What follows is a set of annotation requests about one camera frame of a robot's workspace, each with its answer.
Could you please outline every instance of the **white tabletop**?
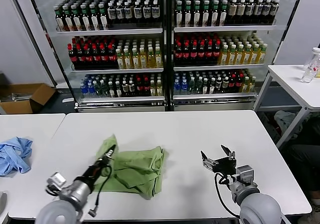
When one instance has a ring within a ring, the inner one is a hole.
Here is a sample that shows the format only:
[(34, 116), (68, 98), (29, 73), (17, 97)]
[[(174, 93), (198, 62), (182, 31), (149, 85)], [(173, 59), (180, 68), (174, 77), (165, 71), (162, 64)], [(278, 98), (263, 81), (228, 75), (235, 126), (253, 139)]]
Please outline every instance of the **white tabletop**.
[(21, 186), (32, 184), (32, 173), (41, 151), (53, 137), (65, 114), (37, 114), (37, 115), (0, 115), (0, 142), (13, 137), (23, 137), (32, 140), (32, 154), (28, 158), (31, 170), (25, 174), (15, 172), (7, 177), (0, 177), (0, 191), (7, 195), (7, 204), (0, 213), (0, 223), (7, 216), (15, 198), (21, 195)]
[[(273, 196), (284, 214), (309, 213), (311, 207), (254, 111), (198, 111), (69, 114), (34, 167), (33, 184), (20, 189), (21, 198), (9, 212), (14, 218), (35, 218), (52, 200), (44, 192), (46, 179), (59, 171), (72, 183), (93, 163), (112, 134), (120, 151), (146, 150), (158, 145), (168, 158), (162, 192), (151, 200), (138, 194), (103, 192), (98, 214), (86, 220), (164, 220), (232, 217), (220, 204), (214, 174), (202, 166), (200, 150), (209, 158), (236, 151), (238, 166), (249, 164), (262, 193)], [(220, 186), (226, 205), (236, 213), (231, 192)], [(94, 207), (96, 193), (89, 196)]]
[(303, 65), (269, 65), (271, 76), (299, 103), (309, 109), (320, 109), (320, 79), (301, 82)]

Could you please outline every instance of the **bottle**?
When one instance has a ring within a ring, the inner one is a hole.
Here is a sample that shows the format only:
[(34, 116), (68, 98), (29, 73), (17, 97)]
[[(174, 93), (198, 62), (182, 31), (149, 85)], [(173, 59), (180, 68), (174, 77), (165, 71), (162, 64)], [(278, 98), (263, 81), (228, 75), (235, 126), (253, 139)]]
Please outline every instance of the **bottle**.
[(218, 25), (218, 16), (219, 16), (218, 5), (219, 5), (219, 1), (214, 0), (213, 9), (211, 10), (211, 26), (212, 27)]
[(252, 56), (251, 44), (247, 44), (245, 48), (245, 52), (242, 55), (242, 59), (241, 59), (242, 64), (244, 65), (249, 64), (250, 63), (249, 60), (251, 59), (251, 56)]
[(227, 55), (228, 55), (228, 45), (224, 45), (224, 48), (222, 50), (222, 53), (218, 61), (218, 65), (226, 65)]
[(193, 27), (199, 26), (200, 21), (200, 1), (195, 1), (195, 10), (193, 11)]
[(122, 55), (121, 55), (121, 50), (120, 49), (116, 49), (115, 50), (116, 52), (116, 59), (117, 59), (117, 62), (118, 62), (118, 65), (119, 65), (119, 69), (120, 70), (123, 70), (126, 68), (125, 64), (124, 64), (124, 61), (123, 61), (123, 58), (122, 58)]
[(155, 48), (155, 63), (156, 63), (156, 68), (162, 68), (162, 57), (161, 57), (161, 52), (160, 52), (160, 46), (156, 46)]
[(58, 30), (61, 32), (66, 31), (65, 26), (68, 26), (68, 25), (65, 22), (65, 19), (63, 18), (64, 16), (60, 11), (60, 7), (54, 6), (54, 12), (55, 12), (55, 20), (56, 20), (56, 23), (58, 24)]
[(255, 83), (256, 83), (256, 77), (252, 76), (252, 79), (251, 79), (251, 82), (250, 82), (249, 87), (247, 89), (247, 92), (254, 92)]
[(90, 12), (91, 12), (91, 20), (92, 20), (92, 29), (93, 30), (100, 30), (100, 15), (97, 13), (97, 10), (96, 10), (96, 6), (94, 4), (91, 4), (89, 5), (90, 7)]
[(138, 1), (135, 2), (135, 7), (134, 7), (134, 17), (137, 23), (142, 22), (142, 8), (140, 6), (140, 3)]
[(252, 51), (251, 59), (249, 60), (250, 64), (255, 64), (257, 62), (258, 50), (259, 50), (259, 44), (255, 44)]
[(227, 60), (225, 61), (226, 65), (233, 65), (234, 59), (236, 56), (236, 45), (231, 45), (230, 51), (227, 53)]
[(160, 19), (160, 5), (158, 4), (158, 0), (153, 0), (152, 6), (152, 20), (154, 23), (159, 22)]
[(141, 68), (146, 69), (147, 68), (147, 60), (146, 60), (146, 55), (145, 55), (145, 49), (144, 47), (140, 47), (140, 63), (141, 63)]
[(219, 26), (224, 26), (225, 25), (225, 20), (226, 20), (226, 16), (227, 16), (227, 7), (228, 1), (227, 0), (223, 0), (222, 1), (222, 6), (221, 6), (221, 10), (220, 10), (220, 19), (219, 19)]
[(64, 19), (68, 27), (68, 30), (75, 31), (77, 28), (76, 28), (75, 22), (73, 21), (72, 15), (70, 14), (69, 6), (63, 5), (62, 8), (63, 8)]
[(272, 25), (274, 23), (278, 9), (279, 9), (279, 0), (273, 0), (272, 5), (270, 7), (268, 24)]
[(184, 10), (184, 26), (185, 27), (190, 27), (190, 22), (191, 22), (191, 1), (186, 1), (185, 2), (185, 7), (186, 9)]

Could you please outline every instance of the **beverage bottle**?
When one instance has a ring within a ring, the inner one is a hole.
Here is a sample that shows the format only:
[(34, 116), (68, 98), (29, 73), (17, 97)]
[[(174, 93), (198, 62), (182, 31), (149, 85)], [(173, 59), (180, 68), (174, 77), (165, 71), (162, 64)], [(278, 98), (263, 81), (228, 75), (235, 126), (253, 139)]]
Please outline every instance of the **beverage bottle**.
[(217, 78), (217, 80), (215, 81), (215, 92), (216, 93), (220, 93), (220, 91), (221, 91), (221, 85), (222, 85), (222, 79), (221, 79), (221, 77), (218, 77)]
[(121, 54), (121, 50), (120, 49), (116, 49), (116, 59), (117, 59), (117, 62), (118, 62), (118, 65), (119, 65), (119, 69), (120, 70), (123, 70), (123, 69), (126, 69), (126, 65), (124, 63), (124, 60), (122, 58), (122, 54)]
[(201, 41), (199, 49), (198, 49), (198, 61), (204, 61), (205, 57), (205, 42)]
[(176, 2), (177, 9), (175, 10), (175, 24), (177, 27), (182, 27), (182, 1)]
[(191, 22), (191, 1), (186, 1), (185, 2), (185, 7), (186, 9), (184, 10), (184, 26), (185, 27), (190, 27), (190, 22)]
[(250, 82), (249, 87), (247, 89), (247, 92), (253, 92), (254, 91), (255, 83), (256, 83), (256, 77), (252, 76), (252, 79), (251, 79), (251, 82)]
[(83, 97), (88, 95), (88, 88), (84, 83), (80, 83), (80, 89)]
[(238, 46), (238, 50), (235, 53), (235, 58), (234, 58), (235, 60), (233, 62), (234, 65), (242, 64), (241, 59), (242, 59), (242, 56), (244, 54), (243, 46), (244, 46), (243, 44), (239, 44), (239, 46)]
[(134, 17), (137, 23), (142, 22), (142, 17), (143, 17), (143, 12), (142, 8), (140, 6), (140, 3), (138, 1), (135, 2), (135, 7), (134, 7)]
[(229, 85), (229, 77), (226, 76), (226, 77), (222, 80), (221, 93), (226, 93), (226, 92), (228, 91), (228, 85)]
[(65, 26), (68, 26), (67, 23), (65, 22), (64, 16), (60, 10), (59, 6), (54, 6), (54, 12), (55, 12), (55, 20), (56, 23), (58, 24), (58, 30), (59, 31), (66, 31)]
[(68, 30), (69, 30), (69, 31), (75, 31), (75, 30), (77, 30), (76, 24), (75, 24), (75, 22), (73, 21), (72, 15), (71, 15), (71, 13), (70, 13), (69, 6), (63, 5), (62, 8), (63, 8), (64, 19), (65, 19), (65, 22), (66, 22), (66, 24), (67, 24)]
[(268, 23), (272, 25), (274, 23), (277, 11), (279, 9), (279, 0), (273, 0), (270, 12), (269, 12), (269, 21)]
[(226, 65), (233, 65), (234, 64), (234, 59), (236, 56), (236, 45), (231, 45), (230, 51), (227, 53), (227, 60), (225, 61)]

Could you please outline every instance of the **water bottle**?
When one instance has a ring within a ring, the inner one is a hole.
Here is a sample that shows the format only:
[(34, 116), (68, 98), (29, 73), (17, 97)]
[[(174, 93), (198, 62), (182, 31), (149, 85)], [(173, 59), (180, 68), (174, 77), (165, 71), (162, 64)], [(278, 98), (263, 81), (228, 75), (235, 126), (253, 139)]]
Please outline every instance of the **water bottle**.
[(174, 95), (180, 95), (180, 83), (178, 79), (174, 80)]
[(187, 80), (186, 79), (182, 80), (181, 94), (182, 95), (187, 95), (188, 94), (188, 84), (187, 84)]

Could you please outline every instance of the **shelf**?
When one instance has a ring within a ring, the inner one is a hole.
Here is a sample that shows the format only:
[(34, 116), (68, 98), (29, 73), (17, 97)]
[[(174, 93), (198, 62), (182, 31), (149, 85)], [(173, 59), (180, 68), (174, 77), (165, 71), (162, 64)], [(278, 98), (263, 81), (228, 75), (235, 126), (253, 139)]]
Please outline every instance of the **shelf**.
[(214, 27), (181, 27), (174, 28), (175, 33), (221, 32), (221, 31), (253, 31), (253, 30), (285, 30), (285, 25), (247, 25), (247, 26), (214, 26)]
[(189, 100), (213, 100), (213, 99), (237, 99), (237, 98), (256, 98), (257, 93), (226, 93), (212, 95), (174, 95), (174, 101), (189, 101)]
[(58, 36), (96, 36), (96, 35), (144, 35), (161, 34), (162, 28), (156, 29), (131, 29), (131, 30), (98, 30), (98, 31), (68, 31), (57, 32)]
[(227, 70), (227, 69), (252, 69), (260, 68), (265, 64), (253, 65), (213, 65), (213, 66), (188, 66), (188, 67), (174, 67), (174, 71), (193, 71), (193, 70)]
[(156, 73), (163, 72), (163, 68), (154, 69), (126, 69), (126, 70), (71, 70), (70, 73), (83, 75), (97, 75), (97, 74), (125, 74), (125, 73)]

